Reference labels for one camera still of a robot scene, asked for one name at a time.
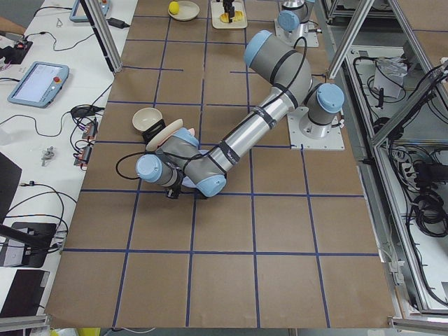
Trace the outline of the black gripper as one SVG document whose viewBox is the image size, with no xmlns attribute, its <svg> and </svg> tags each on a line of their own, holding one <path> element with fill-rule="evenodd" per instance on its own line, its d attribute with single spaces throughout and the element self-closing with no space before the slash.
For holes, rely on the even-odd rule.
<svg viewBox="0 0 448 336">
<path fill-rule="evenodd" d="M 223 8 L 226 13 L 234 9 L 233 0 L 223 0 Z"/>
<path fill-rule="evenodd" d="M 173 171 L 169 181 L 164 184 L 165 196 L 173 200 L 178 199 L 181 193 L 182 182 L 183 173 L 181 171 Z"/>
</svg>

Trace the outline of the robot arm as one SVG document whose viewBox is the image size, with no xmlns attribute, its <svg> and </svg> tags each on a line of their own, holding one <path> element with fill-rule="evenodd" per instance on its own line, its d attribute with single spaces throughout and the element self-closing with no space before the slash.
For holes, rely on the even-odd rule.
<svg viewBox="0 0 448 336">
<path fill-rule="evenodd" d="M 169 198 L 177 198 L 181 182 L 189 178 L 205 197 L 213 197 L 225 187 L 231 168 L 287 113 L 307 107 L 300 131 L 311 139 L 332 127 L 344 93 L 336 84 L 313 80 L 304 52 L 262 30 L 248 43 L 244 62 L 269 82 L 269 95 L 207 153 L 200 152 L 198 139 L 181 119 L 168 124 L 155 133 L 136 161 L 139 179 L 162 186 Z"/>
<path fill-rule="evenodd" d="M 241 11 L 235 10 L 234 1 L 218 1 L 220 2 L 223 6 L 223 13 L 219 17 L 221 22 L 233 23 L 244 17 Z M 300 25 L 308 23 L 314 3 L 315 1 L 284 1 L 277 17 L 277 24 L 287 32 L 297 30 Z"/>
</svg>

